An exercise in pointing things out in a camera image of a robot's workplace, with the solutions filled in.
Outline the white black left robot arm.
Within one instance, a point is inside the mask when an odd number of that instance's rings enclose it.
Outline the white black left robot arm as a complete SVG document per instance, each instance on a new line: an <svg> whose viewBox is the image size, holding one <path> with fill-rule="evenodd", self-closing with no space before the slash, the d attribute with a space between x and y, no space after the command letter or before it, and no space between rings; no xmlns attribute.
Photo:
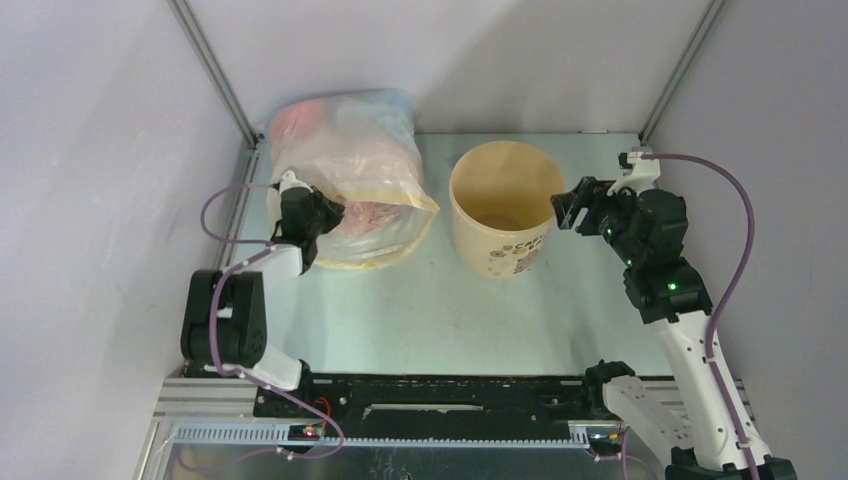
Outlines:
<svg viewBox="0 0 848 480"><path fill-rule="evenodd" d="M260 251L223 270L201 269L190 279L180 337L183 358L221 376L247 379L279 390L278 404L304 416L316 403L315 388L302 380L307 365L268 344L264 269L294 279L318 256L318 240L337 228L343 204L310 186L271 185L280 219Z"/></svg>

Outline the cream round trash bin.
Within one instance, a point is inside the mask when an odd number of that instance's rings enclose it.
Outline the cream round trash bin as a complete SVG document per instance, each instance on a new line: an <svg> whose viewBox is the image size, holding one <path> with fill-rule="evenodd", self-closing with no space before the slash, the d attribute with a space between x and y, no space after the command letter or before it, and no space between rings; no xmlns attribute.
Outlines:
<svg viewBox="0 0 848 480"><path fill-rule="evenodd" d="M550 199L565 189L557 163L515 141L476 146L449 180L454 247L485 277L506 279L528 270L555 223Z"/></svg>

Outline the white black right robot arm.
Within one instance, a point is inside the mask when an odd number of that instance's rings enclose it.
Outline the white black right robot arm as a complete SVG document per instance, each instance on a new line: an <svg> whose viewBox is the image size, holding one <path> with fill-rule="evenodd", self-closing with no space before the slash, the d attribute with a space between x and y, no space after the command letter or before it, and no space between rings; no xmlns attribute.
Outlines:
<svg viewBox="0 0 848 480"><path fill-rule="evenodd" d="M672 368L686 417L650 397L622 361L586 370L585 411L622 420L661 462L666 479L796 478L791 461L774 456L759 435L710 327L712 301L682 255L685 200L584 177L550 202L559 229L601 237L624 263L627 297Z"/></svg>

